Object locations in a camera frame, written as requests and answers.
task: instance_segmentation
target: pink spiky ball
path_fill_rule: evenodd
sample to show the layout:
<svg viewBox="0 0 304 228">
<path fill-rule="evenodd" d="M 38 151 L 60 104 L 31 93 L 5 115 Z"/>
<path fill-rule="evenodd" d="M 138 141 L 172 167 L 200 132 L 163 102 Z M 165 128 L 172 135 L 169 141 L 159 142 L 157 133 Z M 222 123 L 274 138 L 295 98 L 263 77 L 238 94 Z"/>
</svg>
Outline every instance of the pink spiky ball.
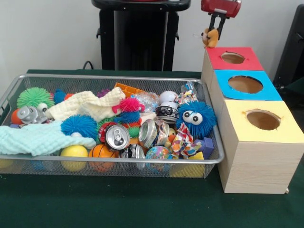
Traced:
<svg viewBox="0 0 304 228">
<path fill-rule="evenodd" d="M 131 113 L 138 112 L 142 104 L 135 97 L 129 97 L 121 100 L 119 106 L 123 113 Z"/>
</svg>

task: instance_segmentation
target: white wall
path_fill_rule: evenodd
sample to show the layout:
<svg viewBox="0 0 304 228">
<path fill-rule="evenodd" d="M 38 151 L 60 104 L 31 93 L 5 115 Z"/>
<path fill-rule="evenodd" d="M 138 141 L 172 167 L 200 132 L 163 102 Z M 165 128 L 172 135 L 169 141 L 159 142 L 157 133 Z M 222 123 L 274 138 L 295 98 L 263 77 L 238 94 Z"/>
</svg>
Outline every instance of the white wall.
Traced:
<svg viewBox="0 0 304 228">
<path fill-rule="evenodd" d="M 252 46 L 274 77 L 297 5 L 302 0 L 243 0 L 239 15 L 227 20 L 220 46 Z M 210 16 L 200 0 L 180 12 L 173 70 L 200 71 L 200 34 Z M 28 69 L 79 69 L 86 60 L 101 68 L 99 10 L 90 0 L 0 0 L 0 95 Z"/>
</svg>

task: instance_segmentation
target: red square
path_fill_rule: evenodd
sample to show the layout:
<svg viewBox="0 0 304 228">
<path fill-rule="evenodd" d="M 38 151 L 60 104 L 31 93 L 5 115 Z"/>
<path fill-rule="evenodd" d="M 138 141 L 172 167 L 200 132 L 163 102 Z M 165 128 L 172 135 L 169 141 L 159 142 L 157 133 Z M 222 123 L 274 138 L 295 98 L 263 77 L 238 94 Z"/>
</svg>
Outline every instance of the red square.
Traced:
<svg viewBox="0 0 304 228">
<path fill-rule="evenodd" d="M 264 71 L 250 47 L 206 48 L 213 70 Z"/>
</svg>

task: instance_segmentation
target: metal basket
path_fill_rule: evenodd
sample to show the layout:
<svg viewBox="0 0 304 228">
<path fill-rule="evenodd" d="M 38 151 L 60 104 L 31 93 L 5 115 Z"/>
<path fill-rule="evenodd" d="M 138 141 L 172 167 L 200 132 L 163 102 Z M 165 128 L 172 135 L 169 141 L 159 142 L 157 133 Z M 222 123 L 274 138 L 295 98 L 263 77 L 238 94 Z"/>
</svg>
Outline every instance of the metal basket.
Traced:
<svg viewBox="0 0 304 228">
<path fill-rule="evenodd" d="M 180 92 L 189 79 L 141 78 L 119 76 L 70 76 L 70 75 L 24 75 L 15 78 L 0 100 L 0 124 L 9 125 L 12 112 L 17 109 L 17 98 L 22 91 L 41 87 L 48 91 L 60 88 L 66 93 L 113 88 L 116 82 L 130 85 L 157 94 L 166 90 Z M 198 99 L 211 105 L 208 90 L 199 80 L 194 83 Z M 205 178 L 216 163 L 224 158 L 224 151 L 218 127 L 213 128 L 209 138 L 213 140 L 214 151 L 208 160 L 163 160 L 123 158 L 83 158 L 60 156 L 0 155 L 0 173 L 87 175 L 87 176 L 137 176 L 137 177 L 193 177 Z M 67 171 L 63 163 L 71 167 L 85 165 L 80 171 Z"/>
</svg>

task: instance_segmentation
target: blue fuzzy toy with googly eyes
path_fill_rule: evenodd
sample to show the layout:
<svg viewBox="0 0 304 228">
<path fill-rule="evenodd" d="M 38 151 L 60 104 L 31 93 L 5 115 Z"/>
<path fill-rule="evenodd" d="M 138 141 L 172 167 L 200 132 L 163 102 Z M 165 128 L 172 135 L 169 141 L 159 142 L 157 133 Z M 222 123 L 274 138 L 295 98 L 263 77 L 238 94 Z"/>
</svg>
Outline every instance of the blue fuzzy toy with googly eyes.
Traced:
<svg viewBox="0 0 304 228">
<path fill-rule="evenodd" d="M 207 137 L 217 123 L 214 111 L 205 102 L 192 101 L 182 104 L 178 111 L 176 128 L 179 129 L 181 124 L 185 123 L 193 138 Z"/>
</svg>

